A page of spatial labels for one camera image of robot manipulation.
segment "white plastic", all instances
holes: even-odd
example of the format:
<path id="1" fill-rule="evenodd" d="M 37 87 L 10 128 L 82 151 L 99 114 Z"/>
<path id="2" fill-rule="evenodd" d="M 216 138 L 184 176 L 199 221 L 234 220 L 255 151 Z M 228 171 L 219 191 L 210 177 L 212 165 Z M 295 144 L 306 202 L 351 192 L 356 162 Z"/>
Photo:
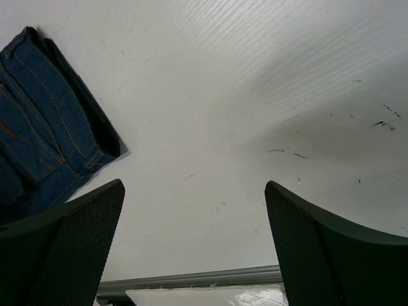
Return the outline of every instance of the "white plastic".
<path id="1" fill-rule="evenodd" d="M 137 306 L 288 306 L 279 285 L 129 290 Z"/>

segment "blue denim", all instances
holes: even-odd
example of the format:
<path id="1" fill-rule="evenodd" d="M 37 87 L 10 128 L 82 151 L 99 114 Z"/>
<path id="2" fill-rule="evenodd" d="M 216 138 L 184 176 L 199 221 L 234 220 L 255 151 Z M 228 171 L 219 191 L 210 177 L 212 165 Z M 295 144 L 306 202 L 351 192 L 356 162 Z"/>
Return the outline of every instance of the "blue denim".
<path id="1" fill-rule="evenodd" d="M 0 53 L 0 224 L 63 204 L 119 155 L 80 77 L 26 27 Z"/>

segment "white floor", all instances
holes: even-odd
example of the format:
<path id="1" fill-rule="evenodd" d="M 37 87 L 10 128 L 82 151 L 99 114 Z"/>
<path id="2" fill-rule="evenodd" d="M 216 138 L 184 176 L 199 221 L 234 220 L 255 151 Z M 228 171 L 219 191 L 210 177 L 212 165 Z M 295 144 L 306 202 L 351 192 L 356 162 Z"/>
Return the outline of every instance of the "white floor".
<path id="1" fill-rule="evenodd" d="M 408 237 L 407 1 L 0 1 L 129 149 L 79 193 L 126 186 L 103 281 L 276 264 L 268 180 Z"/>

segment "black mesh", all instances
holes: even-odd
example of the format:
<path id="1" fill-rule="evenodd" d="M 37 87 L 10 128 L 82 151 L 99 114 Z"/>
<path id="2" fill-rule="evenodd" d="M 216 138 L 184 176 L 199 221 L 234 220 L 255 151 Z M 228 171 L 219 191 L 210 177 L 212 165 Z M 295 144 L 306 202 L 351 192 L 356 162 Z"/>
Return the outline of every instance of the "black mesh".
<path id="1" fill-rule="evenodd" d="M 123 198 L 123 185 L 111 185 L 61 219 L 27 305 L 93 304 Z"/>
<path id="2" fill-rule="evenodd" d="M 290 306 L 342 305 L 318 223 L 268 185 L 269 221 Z"/>

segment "gray metal bar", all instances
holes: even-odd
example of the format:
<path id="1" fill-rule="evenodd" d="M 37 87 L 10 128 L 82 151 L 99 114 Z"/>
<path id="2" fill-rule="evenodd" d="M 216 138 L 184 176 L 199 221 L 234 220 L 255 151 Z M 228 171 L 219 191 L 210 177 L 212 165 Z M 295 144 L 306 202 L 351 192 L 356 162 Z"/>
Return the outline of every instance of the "gray metal bar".
<path id="1" fill-rule="evenodd" d="M 126 290 L 140 289 L 174 289 L 210 286 L 240 286 L 254 284 L 282 283 L 281 270 L 278 265 L 260 266 L 237 270 L 192 273 L 144 279 L 115 280 L 101 282 L 98 297 L 124 296 Z"/>

